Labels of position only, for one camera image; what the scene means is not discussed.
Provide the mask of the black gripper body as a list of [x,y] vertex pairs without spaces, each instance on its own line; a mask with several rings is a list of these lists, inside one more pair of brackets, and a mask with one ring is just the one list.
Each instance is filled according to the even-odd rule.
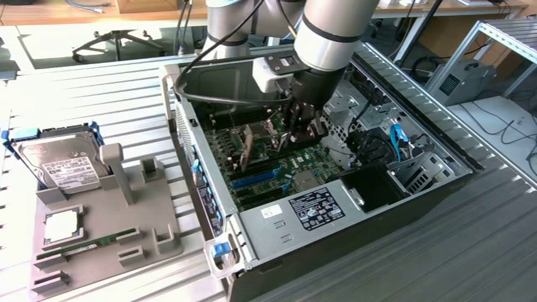
[[322,109],[334,96],[344,72],[346,67],[331,72],[310,69],[295,73],[292,79],[295,101]]

